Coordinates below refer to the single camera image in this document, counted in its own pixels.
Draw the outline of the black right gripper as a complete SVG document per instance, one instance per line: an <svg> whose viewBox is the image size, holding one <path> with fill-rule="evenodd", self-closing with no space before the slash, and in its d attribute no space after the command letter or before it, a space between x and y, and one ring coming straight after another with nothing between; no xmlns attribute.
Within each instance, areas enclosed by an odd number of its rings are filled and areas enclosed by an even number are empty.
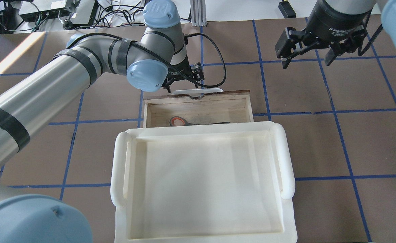
<svg viewBox="0 0 396 243"><path fill-rule="evenodd" d="M303 30L286 27L275 45L276 56L287 69L292 59L310 50L329 48L324 62L329 66L344 53L362 56L370 17L369 0L318 0Z"/></svg>

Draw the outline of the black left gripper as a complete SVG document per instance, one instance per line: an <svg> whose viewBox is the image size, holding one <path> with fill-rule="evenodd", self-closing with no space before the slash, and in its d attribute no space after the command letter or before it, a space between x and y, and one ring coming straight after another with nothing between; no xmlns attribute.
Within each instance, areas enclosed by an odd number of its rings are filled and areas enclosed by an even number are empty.
<svg viewBox="0 0 396 243"><path fill-rule="evenodd" d="M168 73L162 84L162 88L166 89L168 93L171 92L170 85L175 81L187 80L185 76L192 79L194 82L204 80L201 63L198 62L191 66L187 55L178 64L171 64L167 70Z"/></svg>

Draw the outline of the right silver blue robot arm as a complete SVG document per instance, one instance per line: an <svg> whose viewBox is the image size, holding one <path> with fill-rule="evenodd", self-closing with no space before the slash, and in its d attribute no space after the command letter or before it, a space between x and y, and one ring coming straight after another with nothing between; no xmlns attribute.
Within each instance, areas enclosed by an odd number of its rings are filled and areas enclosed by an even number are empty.
<svg viewBox="0 0 396 243"><path fill-rule="evenodd" d="M326 65L345 53L362 56L383 30L396 49L396 0L385 0L380 26L364 44L367 26L377 0L318 0L303 30L286 27L275 45L276 56L286 69L294 57L311 50L328 49Z"/></svg>

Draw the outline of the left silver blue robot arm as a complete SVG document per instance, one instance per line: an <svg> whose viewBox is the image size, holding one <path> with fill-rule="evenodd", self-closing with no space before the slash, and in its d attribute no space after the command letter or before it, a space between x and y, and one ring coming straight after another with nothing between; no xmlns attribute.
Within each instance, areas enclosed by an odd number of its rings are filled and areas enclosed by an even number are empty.
<svg viewBox="0 0 396 243"><path fill-rule="evenodd" d="M177 6L152 0L143 9L141 41L107 33L76 37L52 60L0 95L0 170L104 73L124 75L135 88L156 92L171 72L190 74ZM92 243L82 212L54 197L0 184L0 243Z"/></svg>

